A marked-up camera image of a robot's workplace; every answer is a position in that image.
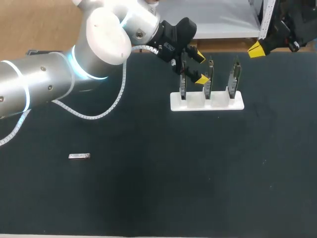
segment black table surface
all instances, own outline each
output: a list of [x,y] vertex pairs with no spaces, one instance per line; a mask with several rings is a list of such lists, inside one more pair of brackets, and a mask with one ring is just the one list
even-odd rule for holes
[[[212,54],[214,90],[235,56]],[[239,58],[243,111],[172,112],[178,77],[152,54],[131,56],[101,120],[33,109],[0,148],[0,233],[317,237],[317,56]],[[64,101],[102,113],[121,76]],[[0,137],[17,120],[0,120]]]

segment metal part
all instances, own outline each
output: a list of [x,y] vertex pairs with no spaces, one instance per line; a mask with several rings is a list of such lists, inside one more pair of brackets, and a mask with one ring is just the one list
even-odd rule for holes
[[143,33],[140,32],[140,31],[137,32],[136,37],[137,37],[138,39],[141,39],[141,38],[143,37]]
[[[186,68],[186,61],[183,61],[183,68]],[[187,76],[185,72],[180,75],[179,91],[182,100],[186,100]]]
[[[122,1],[113,0],[112,2],[115,2],[115,5],[117,5],[115,7],[113,7],[114,3],[111,1],[104,2],[104,7],[115,9],[114,14],[122,20],[121,25],[133,45],[146,44],[157,32],[160,15],[144,0],[124,0],[128,5],[128,9],[127,7],[122,7]],[[137,37],[137,32],[142,32],[143,36],[141,38]]]
[[207,73],[207,78],[209,81],[204,85],[204,93],[205,93],[205,99],[210,100],[211,99],[211,90],[212,90],[212,79],[213,79],[213,60],[210,59],[209,62],[209,69]]
[[68,156],[69,159],[71,160],[86,160],[90,159],[90,153],[87,154],[70,154]]
[[[45,64],[46,71],[41,70]],[[0,115],[14,115],[45,102],[60,98],[72,84],[67,61],[58,54],[26,56],[0,62]],[[54,90],[48,93],[48,85]]]
[[238,57],[235,59],[234,66],[232,71],[230,72],[230,77],[228,81],[228,92],[230,99],[234,99],[236,96],[236,92],[238,89],[238,84],[241,76],[241,65]]

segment cable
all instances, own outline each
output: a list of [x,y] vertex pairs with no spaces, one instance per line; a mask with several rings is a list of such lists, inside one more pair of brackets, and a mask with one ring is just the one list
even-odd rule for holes
[[25,111],[22,116],[20,117],[18,123],[16,124],[15,128],[13,129],[13,131],[4,139],[0,140],[0,146],[3,146],[4,144],[8,143],[10,140],[13,139],[13,137],[15,137],[15,135],[18,133],[18,131],[20,130],[22,124],[24,123],[24,120],[26,119],[26,117],[28,116],[29,112],[31,110],[27,110]]
[[[147,50],[147,51],[152,52],[155,55],[157,55],[159,53],[157,49],[155,49],[155,48],[153,48],[151,46],[134,46],[134,47],[132,47],[132,51],[135,51],[135,50]],[[52,102],[57,104],[57,105],[59,105],[59,106],[61,106],[62,108],[64,108],[68,112],[70,112],[73,115],[75,115],[75,116],[77,116],[79,118],[82,118],[82,119],[97,120],[97,119],[103,118],[104,116],[108,115],[118,105],[118,103],[119,103],[119,101],[121,99],[121,96],[122,96],[124,88],[125,88],[126,71],[127,71],[127,61],[125,61],[123,63],[122,84],[121,84],[121,89],[119,91],[119,94],[118,94],[116,100],[114,101],[112,106],[107,111],[105,111],[104,113],[102,113],[102,114],[100,114],[98,116],[91,117],[91,116],[86,116],[86,115],[80,114],[80,113],[76,112],[75,110],[71,109],[70,107],[68,107],[67,105],[65,105],[64,103],[62,103],[62,102],[60,102],[58,100],[53,100]],[[20,130],[22,124],[24,123],[24,121],[25,121],[25,119],[28,116],[30,111],[31,110],[27,110],[26,112],[24,112],[22,114],[22,116],[20,117],[18,123],[16,124],[15,128],[13,129],[13,131],[7,137],[5,137],[4,139],[0,140],[0,147],[3,146],[4,144],[8,143],[10,140],[13,139],[13,137],[16,136],[16,134]]]

